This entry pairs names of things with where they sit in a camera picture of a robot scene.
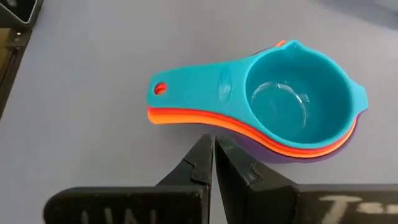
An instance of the measuring cup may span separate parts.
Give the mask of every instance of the measuring cup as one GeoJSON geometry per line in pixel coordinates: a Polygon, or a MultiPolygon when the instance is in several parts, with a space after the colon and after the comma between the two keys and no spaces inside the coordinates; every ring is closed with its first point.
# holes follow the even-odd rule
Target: measuring cup
{"type": "Polygon", "coordinates": [[[231,118],[281,145],[314,150],[343,139],[368,99],[334,61],[291,40],[240,60],[160,72],[147,104],[231,118]]]}

